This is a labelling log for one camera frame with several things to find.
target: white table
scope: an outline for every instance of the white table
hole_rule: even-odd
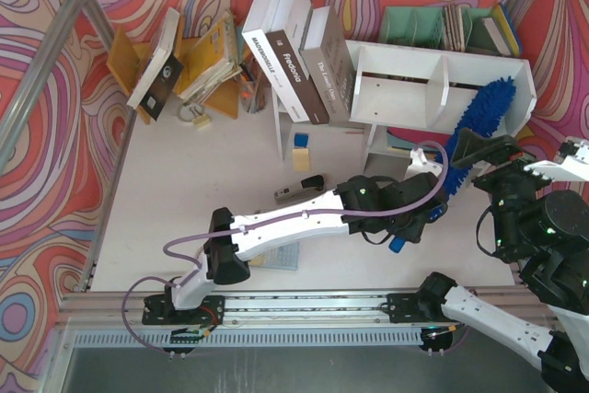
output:
[[[272,210],[274,191],[285,185],[324,174],[332,188],[361,173],[361,134],[295,124],[289,146],[294,132],[309,133],[312,167],[310,174],[295,173],[290,148],[284,162],[277,154],[272,109],[256,115],[240,111],[236,121],[212,114],[212,124],[197,131],[176,119],[178,104],[168,103],[156,123],[135,123],[92,291],[125,291],[146,275],[169,279],[184,273],[190,264],[168,258],[161,249],[173,238],[207,231],[214,209],[227,206],[233,214]],[[377,173],[382,172],[381,165]],[[488,204],[482,191],[460,192],[447,214],[426,226],[422,242],[408,243],[399,254],[360,235],[302,241],[297,271],[252,268],[247,281],[227,290],[411,288],[431,271],[463,285],[513,285],[509,267],[475,244],[475,225]],[[488,218],[480,236],[492,248]],[[201,245],[175,250],[193,255]],[[140,290],[159,291],[161,284],[145,283]]]

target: brown book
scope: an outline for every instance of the brown book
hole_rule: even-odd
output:
[[[313,10],[301,53],[330,120],[348,121],[355,71],[340,19],[332,6]]]
[[[319,97],[313,81],[299,63],[295,49],[283,30],[266,33],[266,38],[272,50],[278,57],[280,66],[286,73],[288,81],[301,101],[306,115],[313,124],[329,123],[329,114]]]

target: book spine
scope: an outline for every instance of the book spine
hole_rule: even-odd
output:
[[[323,52],[319,48],[304,50],[303,58],[331,121],[348,121],[350,116],[343,105]]]
[[[273,31],[266,34],[266,37],[311,123],[329,123],[329,114],[313,85],[313,81],[306,76],[286,33],[283,30]]]
[[[294,122],[308,121],[309,118],[306,111],[291,83],[288,81],[286,72],[280,65],[278,57],[272,50],[264,32],[261,29],[245,32],[243,33],[243,38],[251,49],[251,53],[258,61],[261,70],[276,90],[278,97],[291,119]]]

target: purple cable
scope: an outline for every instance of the purple cable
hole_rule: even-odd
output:
[[[253,225],[247,225],[247,226],[245,226],[245,230],[243,230],[243,231],[240,229],[231,229],[231,230],[224,230],[221,232],[208,232],[206,234],[190,235],[188,237],[174,239],[174,240],[168,242],[164,246],[164,253],[172,258],[178,258],[180,260],[189,261],[197,267],[197,269],[192,271],[186,278],[184,278],[179,283],[179,286],[182,287],[188,281],[190,281],[192,279],[192,277],[194,277],[194,275],[196,275],[199,272],[199,270],[201,269],[201,266],[202,266],[202,264],[196,258],[190,257],[188,255],[184,255],[181,253],[172,252],[170,250],[170,248],[172,248],[178,244],[181,244],[181,243],[186,243],[189,241],[197,241],[199,239],[227,237],[227,236],[238,234],[238,233],[245,233],[245,232],[249,232],[254,229],[258,229],[260,227],[264,227],[266,225],[273,225],[274,223],[280,223],[282,221],[292,220],[294,218],[298,218],[303,215],[311,216],[311,215],[322,215],[322,214],[335,214],[335,215],[349,215],[349,216],[380,217],[380,216],[393,216],[393,215],[404,214],[406,212],[412,211],[413,209],[417,209],[421,205],[430,201],[435,196],[435,194],[437,194],[438,191],[440,189],[442,189],[442,186],[444,186],[445,177],[448,174],[448,168],[450,166],[449,161],[448,161],[448,154],[446,153],[444,147],[441,144],[436,143],[436,142],[432,142],[432,141],[426,141],[426,142],[421,142],[421,143],[417,144],[416,148],[427,146],[427,145],[435,147],[442,155],[442,160],[443,160],[442,161],[442,172],[440,173],[440,176],[438,177],[438,182],[435,183],[435,186],[433,186],[433,189],[431,191],[429,191],[427,193],[427,195],[421,197],[417,202],[412,202],[411,204],[408,204],[406,206],[398,207],[397,209],[389,209],[386,211],[350,211],[350,210],[346,210],[346,209],[310,209],[308,211],[294,212],[292,214],[277,216],[275,218],[271,218],[270,220],[265,220],[265,221],[260,221],[258,223],[254,223]],[[145,347],[152,349],[152,350],[154,350],[154,349],[158,350],[160,353],[167,354],[165,351],[163,351],[161,349],[157,349],[157,347],[154,347],[153,345],[141,340],[138,337],[138,335],[132,331],[131,327],[129,326],[129,322],[127,321],[127,319],[125,317],[124,306],[126,305],[127,299],[131,295],[131,292],[133,291],[133,289],[135,287],[137,287],[137,285],[139,285],[140,283],[142,283],[144,281],[148,281],[148,280],[156,280],[159,282],[163,282],[165,285],[170,286],[170,287],[175,286],[175,284],[172,284],[162,278],[157,278],[155,276],[146,276],[146,277],[142,278],[141,280],[139,280],[138,282],[134,283],[131,286],[131,288],[127,291],[127,293],[125,294],[123,301],[122,301],[121,313],[122,313],[122,317],[123,317],[123,323],[125,325],[125,328],[129,331],[129,333],[131,333],[131,335],[136,340],[138,340],[140,343],[142,343]]]

